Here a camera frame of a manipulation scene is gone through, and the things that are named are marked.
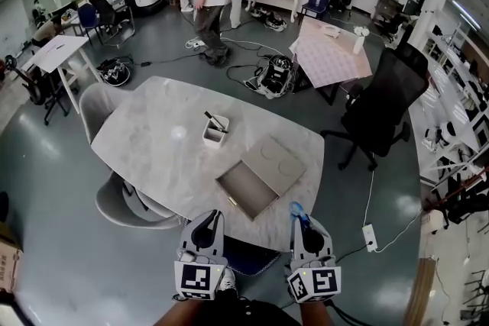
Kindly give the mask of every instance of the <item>blue chair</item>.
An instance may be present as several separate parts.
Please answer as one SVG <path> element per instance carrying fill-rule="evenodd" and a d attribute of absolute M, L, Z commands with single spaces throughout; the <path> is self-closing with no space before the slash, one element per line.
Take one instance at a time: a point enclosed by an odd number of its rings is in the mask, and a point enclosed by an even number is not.
<path fill-rule="evenodd" d="M 302 14 L 302 16 L 301 16 L 299 24 L 302 24 L 302 21 L 304 19 L 304 15 L 305 15 L 304 10 L 315 12 L 316 13 L 316 19 L 320 19 L 322 17 L 322 15 L 325 13 L 326 9 L 328 8 L 328 3 L 329 3 L 329 0 L 319 0 L 319 2 L 318 2 L 318 0 L 309 0 L 308 3 L 303 5 L 303 9 L 300 12 Z"/>
<path fill-rule="evenodd" d="M 89 31 L 95 29 L 97 37 L 99 38 L 100 44 L 103 45 L 102 38 L 100 38 L 99 31 L 97 28 L 100 25 L 100 19 L 97 15 L 97 10 L 91 4 L 86 3 L 85 5 L 78 8 L 78 19 L 80 27 L 85 29 L 86 36 L 89 38 L 90 45 L 92 44 L 92 39 L 89 36 Z"/>

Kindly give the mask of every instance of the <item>open box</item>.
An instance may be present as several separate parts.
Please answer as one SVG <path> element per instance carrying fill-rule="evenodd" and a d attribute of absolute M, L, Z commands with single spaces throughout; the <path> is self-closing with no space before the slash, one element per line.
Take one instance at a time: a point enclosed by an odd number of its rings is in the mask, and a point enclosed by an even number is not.
<path fill-rule="evenodd" d="M 305 173 L 306 167 L 271 137 L 264 137 L 216 179 L 228 200 L 252 221 Z"/>

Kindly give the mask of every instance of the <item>gray chair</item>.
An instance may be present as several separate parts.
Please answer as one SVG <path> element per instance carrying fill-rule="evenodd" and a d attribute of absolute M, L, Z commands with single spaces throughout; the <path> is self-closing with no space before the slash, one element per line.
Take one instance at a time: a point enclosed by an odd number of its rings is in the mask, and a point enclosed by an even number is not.
<path fill-rule="evenodd" d="M 150 199 L 143 192 L 140 192 L 139 190 L 136 189 L 136 193 L 138 194 L 139 199 L 144 205 L 146 205 L 151 211 L 158 214 L 162 218 L 170 218 L 171 216 L 175 215 L 175 212 L 171 211 L 168 208 L 163 207 L 162 204 L 159 204 L 153 199 Z"/>
<path fill-rule="evenodd" d="M 109 115 L 130 95 L 130 91 L 104 83 L 92 84 L 85 90 L 79 100 L 79 110 L 89 144 L 92 144 Z"/>
<path fill-rule="evenodd" d="M 112 172 L 108 181 L 97 192 L 97 208 L 107 220 L 124 227 L 148 228 L 151 230 L 167 230 L 180 225 L 177 215 L 159 221 L 147 221 L 137 216 L 129 208 L 124 198 L 123 184 L 124 180 L 118 174 Z"/>

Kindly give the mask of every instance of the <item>chair armrest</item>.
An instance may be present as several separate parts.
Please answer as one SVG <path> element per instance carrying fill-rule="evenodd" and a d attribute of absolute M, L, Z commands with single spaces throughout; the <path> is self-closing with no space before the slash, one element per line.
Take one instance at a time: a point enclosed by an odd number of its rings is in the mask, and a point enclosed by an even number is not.
<path fill-rule="evenodd" d="M 354 84 L 350 91 L 348 92 L 348 101 L 346 102 L 346 107 L 349 108 L 351 104 L 355 101 L 355 99 L 360 96 L 361 92 L 364 91 L 364 88 L 359 84 Z"/>

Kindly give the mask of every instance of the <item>pen holder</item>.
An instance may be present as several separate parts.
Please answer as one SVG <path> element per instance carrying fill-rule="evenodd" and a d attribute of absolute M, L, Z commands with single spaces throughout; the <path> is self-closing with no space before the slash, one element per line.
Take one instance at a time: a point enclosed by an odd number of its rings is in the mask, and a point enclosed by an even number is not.
<path fill-rule="evenodd" d="M 229 130 L 229 120 L 226 117 L 220 115 L 214 115 L 214 118 L 228 131 Z M 222 147 L 225 142 L 227 134 L 223 134 L 218 128 L 210 121 L 207 121 L 206 129 L 202 135 L 204 144 L 207 147 L 214 148 L 218 150 Z"/>

